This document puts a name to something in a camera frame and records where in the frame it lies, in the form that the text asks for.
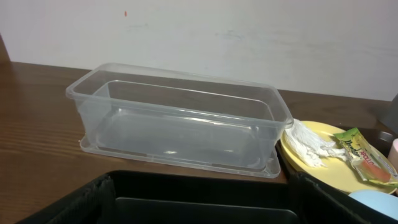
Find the white napkin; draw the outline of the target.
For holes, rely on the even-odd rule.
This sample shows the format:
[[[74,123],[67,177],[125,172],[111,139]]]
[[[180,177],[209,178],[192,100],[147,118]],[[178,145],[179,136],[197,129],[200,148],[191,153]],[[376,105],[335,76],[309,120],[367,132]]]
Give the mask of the white napkin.
[[[335,141],[326,141],[300,120],[294,119],[290,128],[285,129],[284,137],[294,153],[309,167],[326,167],[322,157],[347,160],[346,151],[337,148]]]

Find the light blue bowl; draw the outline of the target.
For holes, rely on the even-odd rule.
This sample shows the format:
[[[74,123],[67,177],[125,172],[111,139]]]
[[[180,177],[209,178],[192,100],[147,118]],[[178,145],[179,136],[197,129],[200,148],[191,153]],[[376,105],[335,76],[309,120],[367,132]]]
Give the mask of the light blue bowl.
[[[397,197],[375,190],[359,190],[349,196],[369,208],[397,220]]]

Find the pink bowl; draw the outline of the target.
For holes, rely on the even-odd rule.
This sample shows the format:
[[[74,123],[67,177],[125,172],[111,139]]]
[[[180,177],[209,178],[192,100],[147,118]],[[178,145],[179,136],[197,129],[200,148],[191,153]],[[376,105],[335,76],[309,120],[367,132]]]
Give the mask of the pink bowl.
[[[398,171],[398,139],[393,140],[391,149],[388,155],[389,162],[393,165],[396,171]]]

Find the green snack wrapper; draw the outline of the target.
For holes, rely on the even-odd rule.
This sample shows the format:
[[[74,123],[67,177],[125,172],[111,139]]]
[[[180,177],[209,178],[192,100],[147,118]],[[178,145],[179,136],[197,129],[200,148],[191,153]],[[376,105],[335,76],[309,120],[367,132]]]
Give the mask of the green snack wrapper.
[[[346,156],[363,181],[376,185],[397,188],[397,172],[383,159],[358,128],[343,133],[335,133],[334,137],[346,150]]]

